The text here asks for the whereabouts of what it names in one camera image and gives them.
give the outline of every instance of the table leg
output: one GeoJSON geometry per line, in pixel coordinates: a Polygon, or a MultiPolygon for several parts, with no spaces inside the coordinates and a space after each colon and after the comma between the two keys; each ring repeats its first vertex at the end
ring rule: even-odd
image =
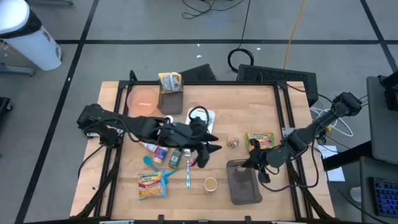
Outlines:
{"type": "Polygon", "coordinates": [[[370,141],[362,143],[354,148],[348,149],[347,151],[338,153],[334,156],[323,159],[323,167],[325,171],[333,170],[341,166],[356,162],[361,156],[372,157],[372,146],[370,141]]]}

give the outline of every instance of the small bottle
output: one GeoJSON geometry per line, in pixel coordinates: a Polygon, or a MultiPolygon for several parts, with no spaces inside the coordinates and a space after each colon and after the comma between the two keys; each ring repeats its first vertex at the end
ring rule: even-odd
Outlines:
{"type": "Polygon", "coordinates": [[[166,158],[166,154],[169,149],[167,147],[158,147],[155,157],[152,159],[154,162],[157,162],[158,164],[162,164],[164,158],[166,158]]]}
{"type": "Polygon", "coordinates": [[[227,145],[230,149],[235,148],[236,146],[238,146],[238,144],[239,144],[239,139],[237,139],[237,138],[230,139],[230,140],[228,140],[228,141],[226,142],[226,145],[227,145]]]}
{"type": "Polygon", "coordinates": [[[155,153],[156,149],[158,148],[157,145],[154,144],[149,144],[149,143],[144,143],[144,142],[138,142],[142,147],[150,150],[151,152],[155,153]]]}
{"type": "Polygon", "coordinates": [[[180,150],[178,149],[174,150],[172,157],[170,158],[169,161],[169,167],[177,169],[178,165],[180,164],[181,157],[182,157],[182,152],[180,152],[180,150]]]}

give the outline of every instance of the wooden tabletop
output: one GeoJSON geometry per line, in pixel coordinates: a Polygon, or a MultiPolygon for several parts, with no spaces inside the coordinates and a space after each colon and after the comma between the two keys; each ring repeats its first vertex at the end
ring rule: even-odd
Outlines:
{"type": "MultiPolygon", "coordinates": [[[[303,89],[301,82],[290,82],[292,86],[303,89]]],[[[103,82],[99,93],[98,103],[106,110],[113,110],[118,82],[103,82]]],[[[132,92],[159,92],[159,86],[133,86],[132,92]]],[[[306,127],[312,122],[307,99],[304,93],[289,88],[290,101],[293,109],[295,124],[298,128],[306,127]]],[[[283,93],[280,91],[282,107],[285,112],[283,93]]],[[[183,113],[174,116],[174,120],[185,122],[187,111],[194,106],[204,106],[215,112],[213,134],[219,137],[218,142],[223,148],[210,155],[204,169],[191,168],[191,189],[186,188],[186,172],[180,170],[169,177],[167,197],[138,199],[137,175],[150,173],[142,158],[153,154],[137,143],[125,139],[121,164],[116,185],[112,219],[156,220],[159,214],[165,215],[166,220],[243,220],[250,215],[252,220],[294,220],[294,210],[290,190],[273,193],[259,185],[262,202],[252,205],[234,205],[229,194],[226,163],[234,159],[246,159],[249,154],[244,144],[245,133],[274,133],[275,144],[281,140],[279,120],[277,116],[274,89],[272,86],[244,86],[244,85],[185,85],[183,93],[183,113]],[[226,146],[226,141],[238,138],[240,144],[234,149],[226,146]],[[214,177],[218,181],[218,188],[208,194],[203,186],[207,177],[214,177]]],[[[137,111],[130,110],[130,116],[137,116],[137,111]]],[[[155,110],[146,116],[162,116],[155,110]]],[[[90,139],[85,157],[98,148],[98,140],[90,139]]],[[[167,154],[165,162],[158,166],[171,171],[167,167],[171,153],[167,154]]],[[[322,160],[315,152],[320,180],[317,187],[310,189],[319,204],[331,216],[334,216],[330,194],[326,183],[322,160]]],[[[91,158],[81,170],[72,205],[71,215],[82,210],[98,188],[103,166],[104,150],[91,158]]],[[[303,164],[307,184],[316,181],[316,173],[308,150],[303,156],[303,164]]],[[[278,175],[270,175],[269,187],[279,189],[289,184],[285,166],[280,168],[278,175]]],[[[300,189],[297,189],[301,215],[305,217],[305,209],[300,189]]],[[[108,192],[104,194],[103,208],[108,199],[108,192]]]]}

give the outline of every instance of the small cup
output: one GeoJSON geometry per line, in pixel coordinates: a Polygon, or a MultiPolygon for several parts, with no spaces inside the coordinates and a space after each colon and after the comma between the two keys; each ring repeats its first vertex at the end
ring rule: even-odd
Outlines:
{"type": "Polygon", "coordinates": [[[213,192],[217,189],[217,180],[212,177],[208,177],[204,182],[204,186],[208,192],[213,192]]]}

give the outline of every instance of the toothbrush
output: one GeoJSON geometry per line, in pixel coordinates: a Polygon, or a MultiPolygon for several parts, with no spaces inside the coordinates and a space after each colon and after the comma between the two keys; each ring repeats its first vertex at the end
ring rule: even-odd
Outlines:
{"type": "Polygon", "coordinates": [[[189,159],[187,159],[187,189],[191,188],[191,177],[189,172],[189,159]]]}

